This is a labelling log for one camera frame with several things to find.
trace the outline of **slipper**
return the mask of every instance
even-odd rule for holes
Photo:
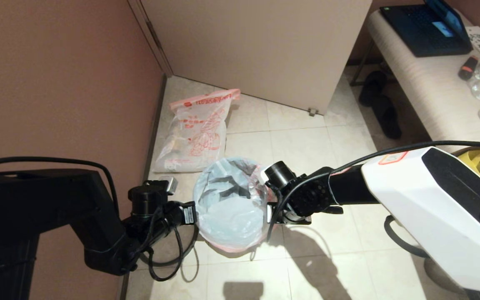
[[[377,95],[373,98],[372,109],[383,133],[391,139],[400,138],[401,129],[397,123],[398,114],[390,98],[385,95]]]
[[[373,98],[380,95],[386,85],[387,76],[381,71],[373,71],[364,80],[364,86],[358,97],[358,102],[363,106],[370,107]]]

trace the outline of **plastic bag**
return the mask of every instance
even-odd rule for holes
[[[241,252],[266,236],[271,191],[259,178],[261,166],[241,157],[221,159],[194,186],[200,234],[226,252]]]
[[[240,90],[217,91],[170,104],[175,114],[153,171],[198,172],[223,157],[225,118]]]

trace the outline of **black cable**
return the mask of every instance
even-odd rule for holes
[[[397,153],[397,152],[402,152],[402,151],[410,151],[410,150],[415,150],[415,149],[418,149],[418,148],[426,148],[426,147],[432,147],[432,146],[467,146],[467,147],[479,147],[480,148],[480,142],[444,140],[444,141],[432,141],[432,142],[423,142],[423,143],[419,142],[417,144],[390,148],[390,149],[381,150],[381,151],[363,156],[363,157],[361,157],[359,159],[356,159],[352,162],[349,162],[349,163],[347,163],[347,164],[345,164],[341,167],[338,167],[337,169],[333,169],[330,172],[322,173],[322,174],[316,175],[314,177],[311,177],[311,178],[309,178],[309,179],[307,179],[303,182],[300,182],[299,184],[294,186],[294,188],[292,188],[292,190],[290,190],[290,192],[286,195],[284,200],[282,200],[281,202],[279,202],[277,204],[277,207],[275,208],[275,210],[273,212],[272,219],[270,220],[270,226],[269,226],[269,230],[268,230],[267,241],[269,241],[270,237],[272,236],[272,228],[273,228],[273,225],[275,224],[275,222],[277,221],[277,217],[278,217],[279,213],[284,209],[285,205],[290,200],[290,196],[297,189],[299,189],[301,186],[303,186],[303,185],[305,185],[305,184],[307,184],[307,183],[309,183],[313,180],[316,180],[316,179],[322,178],[324,176],[327,176],[327,175],[329,175],[329,179],[330,179],[331,175],[334,174],[334,173],[343,171],[347,167],[352,167],[353,165],[356,165],[356,164],[358,164],[362,161],[365,161],[365,160],[368,160],[368,159],[371,159],[371,158],[375,158],[376,156],[379,156],[379,155]],[[332,196],[333,200],[335,200],[335,202],[336,202],[335,196],[333,195],[333,191],[331,189],[331,184],[329,184],[329,180],[327,182],[328,182],[327,184],[328,184],[329,192],[331,193],[331,196]]]
[[[402,247],[404,250],[406,250],[410,254],[414,254],[415,256],[419,256],[420,258],[430,258],[430,256],[425,252],[425,250],[410,245],[406,241],[404,241],[401,237],[399,237],[392,227],[390,226],[390,223],[394,222],[395,218],[394,216],[387,216],[385,219],[385,231],[386,234],[396,243],[398,246]]]
[[[183,255],[183,244],[181,243],[181,235],[179,234],[179,231],[177,230],[177,227],[173,228],[173,230],[175,230],[175,237],[177,238],[177,245],[179,246],[179,257],[181,257]],[[151,249],[149,251],[149,260],[152,262],[153,261],[153,250]],[[175,276],[175,274],[177,273],[177,271],[179,271],[179,268],[181,268],[181,262],[183,262],[183,260],[179,260],[177,262],[177,266],[175,267],[175,270],[173,270],[173,273],[171,273],[169,276],[167,277],[158,277],[158,275],[156,275],[155,273],[155,270],[153,270],[153,264],[148,264],[149,265],[149,275],[151,275],[151,278],[153,278],[154,280],[156,281],[166,281],[168,279],[171,279],[172,277]]]
[[[0,158],[0,165],[3,163],[12,163],[12,162],[55,162],[55,163],[71,163],[73,165],[89,165],[101,169],[107,177],[107,182],[110,186],[110,193],[112,194],[112,202],[114,204],[114,211],[116,215],[120,217],[120,208],[118,207],[118,196],[116,195],[116,188],[114,187],[114,181],[110,172],[104,165],[92,161],[84,160],[74,160],[74,159],[61,159],[57,157],[44,157],[44,156],[11,156]]]
[[[147,231],[147,236],[145,237],[145,240],[143,243],[140,244],[140,246],[135,250],[135,253],[140,253],[144,249],[146,249],[151,242],[151,238],[153,237],[153,226],[155,224],[155,221],[158,219],[158,217],[162,217],[162,206],[157,207],[155,212],[153,212],[153,216],[151,217],[151,222],[149,223],[149,230]]]
[[[186,256],[188,255],[188,253],[190,253],[190,251],[192,250],[192,248],[194,247],[194,245],[196,244],[196,241],[198,240],[198,234],[200,233],[200,229],[194,225],[194,233],[192,234],[192,239],[190,241],[190,243],[188,244],[188,247],[186,247],[185,251],[182,253],[182,257],[177,257],[173,260],[170,260],[168,262],[154,262],[152,260],[149,260],[149,263],[152,263],[153,266],[155,267],[166,267],[166,266],[171,266],[177,262],[179,262],[179,260],[183,260],[184,258],[186,258]]]

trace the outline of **door hinge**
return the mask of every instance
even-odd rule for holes
[[[157,45],[158,49],[162,50],[162,45],[160,44],[160,40],[158,40],[157,33],[155,32],[155,29],[153,29],[153,25],[151,24],[151,21],[147,20],[145,21],[145,24],[147,25],[147,28],[149,29],[149,32],[151,32],[151,36]]]

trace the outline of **laptop keyboard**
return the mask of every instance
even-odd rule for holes
[[[417,25],[421,32],[427,35],[433,48],[449,49],[459,46],[459,42],[455,37],[449,38],[444,36],[444,34],[433,25],[433,22],[439,19],[425,6],[403,7],[401,9]]]

